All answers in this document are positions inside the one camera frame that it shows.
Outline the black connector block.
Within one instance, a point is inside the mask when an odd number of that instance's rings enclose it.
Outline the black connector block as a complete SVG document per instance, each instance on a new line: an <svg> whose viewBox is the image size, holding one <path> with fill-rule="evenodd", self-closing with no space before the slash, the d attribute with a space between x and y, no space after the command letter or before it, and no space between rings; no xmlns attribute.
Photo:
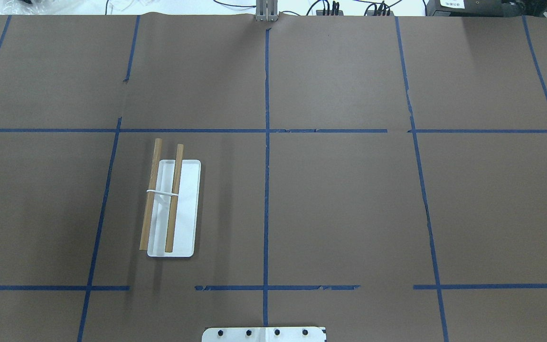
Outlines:
<svg viewBox="0 0 547 342"><path fill-rule="evenodd" d="M322 3L321 9L316 9L317 3ZM315 2L311 7L315 11L315 15L319 17L338 17L343 15L343 11L340 9L340 2L336 0L319 0Z"/></svg>
<svg viewBox="0 0 547 342"><path fill-rule="evenodd" d="M365 17L390 17L393 15L392 7L395 5L387 4L386 2L371 2L365 9L363 16Z"/></svg>

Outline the far black connector block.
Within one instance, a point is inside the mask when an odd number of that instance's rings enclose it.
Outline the far black connector block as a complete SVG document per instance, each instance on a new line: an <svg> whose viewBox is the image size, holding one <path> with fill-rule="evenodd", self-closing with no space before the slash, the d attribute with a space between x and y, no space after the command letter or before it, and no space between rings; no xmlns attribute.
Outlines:
<svg viewBox="0 0 547 342"><path fill-rule="evenodd" d="M316 9L317 3L322 3L321 9ZM343 15L343 11L340 9L340 2L336 0L319 0L315 2L311 7L315 11L315 15L319 17L338 17Z"/></svg>

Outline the black computer box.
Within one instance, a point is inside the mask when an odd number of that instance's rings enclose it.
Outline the black computer box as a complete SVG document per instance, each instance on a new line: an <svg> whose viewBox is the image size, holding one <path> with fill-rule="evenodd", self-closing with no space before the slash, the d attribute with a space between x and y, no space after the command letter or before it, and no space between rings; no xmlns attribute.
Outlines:
<svg viewBox="0 0 547 342"><path fill-rule="evenodd" d="M428 0L428 17L543 17L547 0Z"/></svg>

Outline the white wooden towel rack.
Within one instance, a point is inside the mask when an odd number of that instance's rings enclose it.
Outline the white wooden towel rack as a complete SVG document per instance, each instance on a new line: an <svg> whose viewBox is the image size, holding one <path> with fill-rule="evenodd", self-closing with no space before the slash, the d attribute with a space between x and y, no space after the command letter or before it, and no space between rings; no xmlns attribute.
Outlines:
<svg viewBox="0 0 547 342"><path fill-rule="evenodd" d="M195 253L201 162L186 160L177 146L173 160L161 158L154 141L139 249L152 258L189 258Z"/></svg>

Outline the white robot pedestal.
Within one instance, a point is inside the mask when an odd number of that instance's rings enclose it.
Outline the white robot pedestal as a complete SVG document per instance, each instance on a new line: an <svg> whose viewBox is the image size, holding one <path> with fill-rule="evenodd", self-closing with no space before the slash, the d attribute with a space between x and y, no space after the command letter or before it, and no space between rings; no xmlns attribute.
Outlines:
<svg viewBox="0 0 547 342"><path fill-rule="evenodd" d="M325 327L213 327L206 329L202 342L326 342Z"/></svg>

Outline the near black connector block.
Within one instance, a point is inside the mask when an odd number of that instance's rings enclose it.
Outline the near black connector block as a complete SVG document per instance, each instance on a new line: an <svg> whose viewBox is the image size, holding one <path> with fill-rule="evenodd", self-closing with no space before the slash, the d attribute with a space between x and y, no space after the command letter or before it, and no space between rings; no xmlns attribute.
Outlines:
<svg viewBox="0 0 547 342"><path fill-rule="evenodd" d="M365 9L363 16L365 17L390 17L393 15L392 7L395 5L387 4L386 2L371 2Z"/></svg>

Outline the aluminium frame post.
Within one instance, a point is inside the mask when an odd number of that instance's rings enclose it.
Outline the aluminium frame post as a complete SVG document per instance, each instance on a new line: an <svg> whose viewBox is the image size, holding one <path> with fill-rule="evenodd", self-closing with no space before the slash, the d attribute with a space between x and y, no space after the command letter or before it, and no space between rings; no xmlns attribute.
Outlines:
<svg viewBox="0 0 547 342"><path fill-rule="evenodd" d="M278 21L278 0L256 0L255 20L257 22Z"/></svg>

